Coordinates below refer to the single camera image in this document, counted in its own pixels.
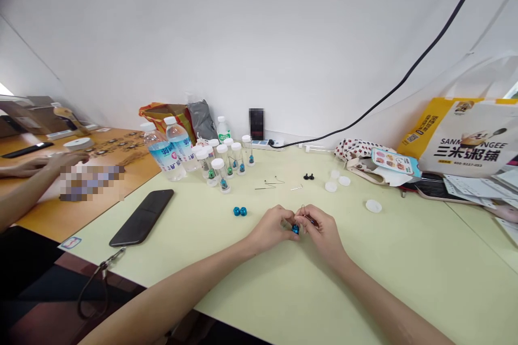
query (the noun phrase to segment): cardboard box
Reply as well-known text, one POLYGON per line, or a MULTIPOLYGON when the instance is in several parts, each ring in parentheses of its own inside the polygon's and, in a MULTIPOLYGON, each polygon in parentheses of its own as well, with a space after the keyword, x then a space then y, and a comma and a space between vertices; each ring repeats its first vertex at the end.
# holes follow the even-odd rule
POLYGON ((31 97, 31 101, 45 102, 48 105, 31 105, 21 100, 0 101, 0 109, 35 135, 46 135, 68 130, 66 123, 54 114, 54 108, 50 106, 53 100, 50 97, 31 97))

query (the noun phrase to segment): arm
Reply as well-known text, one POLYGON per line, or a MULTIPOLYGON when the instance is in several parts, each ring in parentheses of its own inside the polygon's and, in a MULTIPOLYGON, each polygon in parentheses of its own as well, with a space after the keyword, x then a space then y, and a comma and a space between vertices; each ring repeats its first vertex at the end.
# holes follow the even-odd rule
POLYGON ((308 205, 297 211, 295 220, 304 226, 325 261, 373 316, 391 343, 453 344, 351 260, 343 248, 333 217, 308 205), (316 220, 318 226, 315 227, 306 216, 316 220))
POLYGON ((176 272, 117 310, 81 345, 151 343, 173 328, 214 286, 240 264, 283 240, 299 239, 283 230, 294 223, 293 212, 278 205, 266 212, 252 232, 238 243, 176 272))
POLYGON ((9 194, 0 197, 0 233, 22 218, 36 205, 43 193, 59 176, 61 166, 71 166, 88 160, 87 153, 55 154, 47 165, 9 194))

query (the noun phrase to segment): light green table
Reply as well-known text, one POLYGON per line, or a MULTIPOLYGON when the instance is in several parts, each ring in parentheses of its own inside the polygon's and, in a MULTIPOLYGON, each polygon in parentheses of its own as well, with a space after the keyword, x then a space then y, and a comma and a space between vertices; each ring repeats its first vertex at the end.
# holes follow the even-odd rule
MULTIPOLYGON (((256 165, 229 183, 209 188, 201 173, 170 183, 158 175, 76 237, 70 253, 100 263, 116 251, 108 242, 152 190, 175 195, 147 240, 129 247, 110 270, 145 287, 244 237, 267 208, 296 210, 313 203, 333 215, 349 255, 390 292, 456 343, 518 341, 518 277, 443 202, 379 187, 348 172, 349 187, 324 190, 336 165, 330 155, 254 152, 256 165), (304 181, 314 173, 314 181, 304 181), (254 190, 274 176, 277 189, 254 190), (304 188, 290 191, 303 184, 304 188), (368 199, 383 210, 365 208, 368 199), (235 217, 235 206, 249 215, 235 217)), ((320 260, 308 235, 286 241, 226 277, 196 309, 277 345, 377 344, 385 340, 368 313, 320 260)))

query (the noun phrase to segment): water bottle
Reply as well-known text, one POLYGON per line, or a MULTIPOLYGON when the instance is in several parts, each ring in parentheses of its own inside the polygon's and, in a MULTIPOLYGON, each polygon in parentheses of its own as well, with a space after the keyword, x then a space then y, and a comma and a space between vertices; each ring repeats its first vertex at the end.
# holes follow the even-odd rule
POLYGON ((173 145, 155 129, 155 124, 148 122, 141 124, 140 128, 146 132, 144 134, 144 145, 153 155, 155 162, 160 166, 167 179, 174 182, 185 177, 185 169, 177 153, 174 152, 173 145))
POLYGON ((176 117, 169 116, 164 119, 167 125, 166 136, 167 140, 171 142, 174 147, 174 151, 180 156, 182 166, 187 171, 194 171, 200 167, 198 160, 194 156, 192 150, 192 143, 189 139, 187 131, 178 124, 176 117))

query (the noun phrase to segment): white bottle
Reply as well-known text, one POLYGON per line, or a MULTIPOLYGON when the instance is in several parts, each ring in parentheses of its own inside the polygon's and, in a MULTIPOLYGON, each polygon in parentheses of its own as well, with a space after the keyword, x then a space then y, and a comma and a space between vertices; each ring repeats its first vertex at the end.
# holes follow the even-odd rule
POLYGON ((181 158, 181 163, 187 171, 196 170, 200 164, 192 151, 192 143, 187 131, 178 124, 176 117, 169 116, 163 120, 167 124, 166 136, 174 147, 174 152, 181 158))
POLYGON ((225 116, 218 116, 217 121, 217 137, 220 139, 220 143, 223 144, 225 139, 232 137, 230 136, 230 128, 228 128, 225 116))
POLYGON ((140 128, 145 131, 144 145, 154 157, 162 173, 171 182, 179 181, 185 177, 186 172, 176 153, 173 152, 172 144, 167 141, 160 132, 155 129, 155 124, 144 123, 140 128))

